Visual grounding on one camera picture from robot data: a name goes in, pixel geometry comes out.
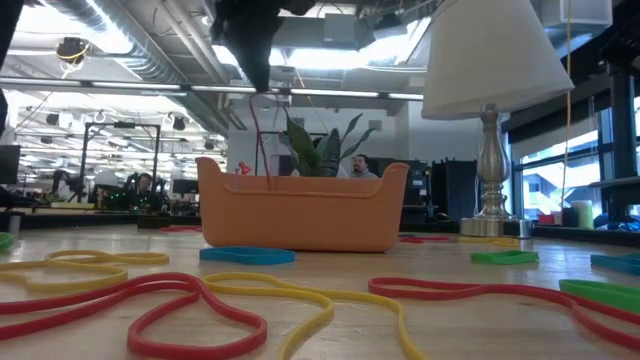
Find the lamp stand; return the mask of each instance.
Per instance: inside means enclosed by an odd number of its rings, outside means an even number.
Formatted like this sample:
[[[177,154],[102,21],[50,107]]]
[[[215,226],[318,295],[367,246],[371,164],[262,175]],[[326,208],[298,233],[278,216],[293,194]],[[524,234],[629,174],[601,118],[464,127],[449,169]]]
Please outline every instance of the lamp stand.
[[[515,219],[504,206],[507,197],[502,194],[502,183],[511,175],[511,163],[500,140],[501,124],[495,106],[485,106],[480,118],[484,143],[478,159],[478,177],[484,188],[483,207],[473,218],[462,219],[460,233],[465,236],[529,237],[531,222]]]

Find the wooden table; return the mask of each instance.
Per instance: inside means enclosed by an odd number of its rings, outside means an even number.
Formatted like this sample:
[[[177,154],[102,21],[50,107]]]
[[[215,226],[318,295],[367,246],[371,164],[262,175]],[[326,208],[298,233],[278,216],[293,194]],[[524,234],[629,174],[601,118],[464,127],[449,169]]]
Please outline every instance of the wooden table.
[[[137,231],[133,226],[48,231],[24,231],[11,253],[0,260],[29,261],[63,249],[98,249],[109,252],[165,252],[166,266],[130,266],[130,276],[180,271],[196,276],[226,271],[263,272],[285,281],[314,287],[367,291],[374,276],[406,276],[429,280],[519,283],[558,288],[566,278],[610,281],[640,286],[640,280],[591,269],[591,254],[624,254],[633,249],[583,243],[530,240],[524,250],[540,254],[539,264],[517,266],[475,265],[469,254],[502,251],[492,245],[428,243],[398,244],[387,254],[299,253],[294,264],[250,267],[231,263],[199,264],[199,233]],[[65,281],[93,275],[60,270],[31,271],[36,278]],[[0,284],[0,301],[32,298],[21,288]],[[63,327],[0,342],[0,359],[120,360],[139,359],[126,349],[126,331],[133,319],[177,296],[165,292],[141,295],[120,305]],[[285,298],[220,295],[223,301],[255,312],[269,322],[269,340],[243,359],[272,359],[298,323],[317,312],[312,303]],[[408,329],[431,359],[638,359],[640,354],[587,333],[567,311],[555,304],[509,295],[484,295],[471,299],[421,302],[401,300],[408,313]],[[39,315],[0,317],[0,324],[33,319]],[[395,327],[395,314],[386,308],[338,302],[333,322],[308,339],[292,359],[403,359]],[[640,328],[604,319],[605,323],[640,335]],[[145,335],[158,341],[186,344],[223,344],[242,337],[248,329],[212,314],[202,303],[182,309],[158,322]]]

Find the plastic container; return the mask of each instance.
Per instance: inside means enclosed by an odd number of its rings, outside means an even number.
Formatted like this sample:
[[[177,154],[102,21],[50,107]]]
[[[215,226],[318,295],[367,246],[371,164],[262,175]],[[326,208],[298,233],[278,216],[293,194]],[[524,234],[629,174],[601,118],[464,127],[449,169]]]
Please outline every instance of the plastic container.
[[[222,173],[196,159],[207,243],[290,250],[384,252],[398,239],[409,167],[391,164],[381,179]]]

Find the yellow rubber band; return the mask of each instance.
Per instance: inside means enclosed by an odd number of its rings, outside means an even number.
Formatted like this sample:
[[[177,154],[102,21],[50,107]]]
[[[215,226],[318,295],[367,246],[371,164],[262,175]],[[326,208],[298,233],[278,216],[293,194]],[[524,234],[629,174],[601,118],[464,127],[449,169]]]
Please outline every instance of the yellow rubber band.
[[[458,236],[458,241],[466,242],[466,243],[478,243],[478,244],[490,244],[496,246],[504,246],[504,247],[520,247],[520,242],[517,239],[506,238],[506,237],[468,237],[468,236]]]
[[[231,286],[214,283],[222,280],[236,279],[263,281],[275,286],[275,288]],[[285,342],[279,347],[276,359],[288,359],[292,355],[296,345],[306,335],[308,335],[312,330],[318,328],[320,325],[324,324],[326,320],[331,319],[333,315],[333,304],[331,300],[327,298],[366,302],[375,305],[381,305],[393,310],[398,315],[400,345],[402,346],[402,350],[404,351],[407,358],[410,360],[428,359],[424,354],[420,352],[420,350],[418,350],[418,347],[411,340],[405,324],[404,307],[396,300],[368,293],[325,290],[306,286],[298,286],[286,283],[273,276],[255,273],[222,273],[205,276],[202,280],[207,285],[207,287],[214,292],[249,296],[293,297],[297,299],[311,300],[325,306],[325,309],[322,312],[314,316],[311,320],[308,320],[304,324],[294,329],[294,331],[287,337]]]
[[[58,258],[62,256],[88,256],[78,259]],[[93,265],[98,263],[123,263],[123,264],[166,264],[169,257],[160,253],[124,253],[109,254],[104,251],[94,250],[67,250],[53,252],[44,261],[27,261],[0,264],[0,281],[8,281],[24,286],[29,291],[38,292],[63,292],[63,291],[85,291],[99,289],[105,286],[126,281],[129,273],[126,269],[107,265]],[[5,270],[35,269],[35,268],[62,268],[80,271],[110,274],[109,276],[86,281],[73,282],[36,282],[31,278]]]

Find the computer monitor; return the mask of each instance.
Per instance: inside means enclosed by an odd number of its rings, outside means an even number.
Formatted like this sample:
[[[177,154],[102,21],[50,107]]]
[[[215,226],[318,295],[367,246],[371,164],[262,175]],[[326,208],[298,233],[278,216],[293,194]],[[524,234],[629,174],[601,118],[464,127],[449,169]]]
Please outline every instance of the computer monitor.
[[[175,179],[173,180],[173,188],[171,192],[174,194],[198,194],[198,180]]]
[[[0,184],[18,183],[19,145],[0,145]]]

